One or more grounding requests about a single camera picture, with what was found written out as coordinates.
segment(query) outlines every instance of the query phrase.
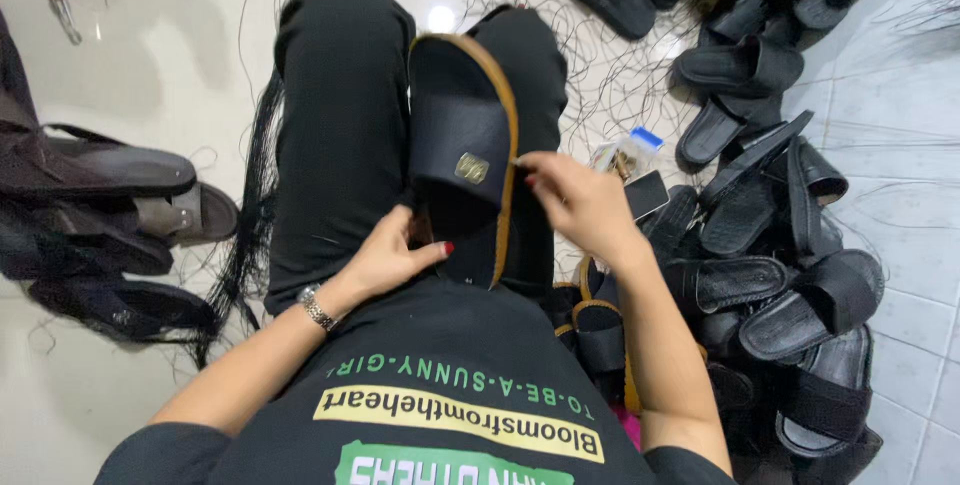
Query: white tile floor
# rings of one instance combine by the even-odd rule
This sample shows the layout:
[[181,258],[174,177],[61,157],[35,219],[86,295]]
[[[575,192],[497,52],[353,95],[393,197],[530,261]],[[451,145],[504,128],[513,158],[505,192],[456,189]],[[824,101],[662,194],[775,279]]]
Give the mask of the white tile floor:
[[[397,1],[421,28],[444,6],[463,17],[463,30],[504,0]],[[569,0],[506,1],[534,6],[559,33],[572,33],[564,53],[576,89],[561,123],[563,150],[585,159],[597,141],[642,123],[667,140],[669,183],[693,181],[671,170],[671,158],[695,109],[667,96],[663,62],[692,42],[678,36],[682,18],[661,18],[638,51],[627,52]],[[872,322],[877,396],[869,417],[886,443],[859,483],[940,484],[960,474],[960,196],[948,173],[957,158],[944,145],[960,136],[951,118],[960,111],[960,51],[955,33],[911,35],[884,22],[916,2],[861,0],[805,54],[802,85],[784,101],[786,117],[817,112],[811,142],[850,176],[849,196],[833,209],[847,225],[847,244],[869,242],[890,273],[891,291]],[[248,0],[243,16],[244,0],[72,4],[84,36],[78,48],[43,0],[0,0],[42,121],[190,155],[204,180],[239,198],[252,92],[273,65],[275,0]],[[202,293],[211,280],[200,269],[203,252],[177,254],[166,280]],[[560,249],[558,270],[574,256]],[[51,319],[6,281],[0,330],[2,483],[89,482],[114,445],[192,372],[171,348],[118,347]]]

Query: metal watch bracelet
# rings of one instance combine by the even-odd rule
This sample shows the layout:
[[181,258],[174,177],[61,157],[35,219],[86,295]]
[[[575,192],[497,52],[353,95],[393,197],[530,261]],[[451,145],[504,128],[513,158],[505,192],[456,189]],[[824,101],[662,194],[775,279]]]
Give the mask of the metal watch bracelet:
[[313,298],[319,288],[320,284],[314,283],[300,290],[299,295],[296,297],[296,302],[303,305],[307,316],[316,321],[324,331],[330,333],[340,322],[330,318],[330,315],[324,312],[320,308],[320,304]]

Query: pink fabric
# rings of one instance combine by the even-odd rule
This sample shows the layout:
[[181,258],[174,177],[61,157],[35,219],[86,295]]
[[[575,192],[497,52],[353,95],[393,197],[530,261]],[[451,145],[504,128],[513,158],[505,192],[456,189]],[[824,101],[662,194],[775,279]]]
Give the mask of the pink fabric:
[[636,446],[636,450],[642,451],[640,435],[641,421],[619,404],[610,406],[610,408],[616,414],[616,418],[620,420],[620,424],[623,425],[623,430],[627,431],[627,436],[630,437],[633,445]]

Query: woman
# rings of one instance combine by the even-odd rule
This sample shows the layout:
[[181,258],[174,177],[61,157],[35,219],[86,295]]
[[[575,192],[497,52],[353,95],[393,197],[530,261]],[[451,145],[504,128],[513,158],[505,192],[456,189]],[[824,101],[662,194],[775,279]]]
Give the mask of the woman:
[[[98,482],[731,483],[707,371],[622,184],[555,152],[566,63],[534,11],[470,32],[510,81],[526,153],[502,287],[431,275],[450,243],[408,248],[414,33],[393,0],[284,9],[277,317],[122,442]],[[642,455],[530,298],[550,286],[547,220],[618,277]]]

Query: woman's left hand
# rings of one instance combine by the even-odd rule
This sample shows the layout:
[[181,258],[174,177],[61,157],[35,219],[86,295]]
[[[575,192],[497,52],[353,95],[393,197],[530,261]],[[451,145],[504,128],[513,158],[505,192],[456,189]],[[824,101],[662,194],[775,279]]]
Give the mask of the woman's left hand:
[[426,268],[445,260],[453,244],[440,242],[410,250],[413,211],[398,205],[373,228],[360,250],[335,279],[358,293],[360,300],[389,292]]

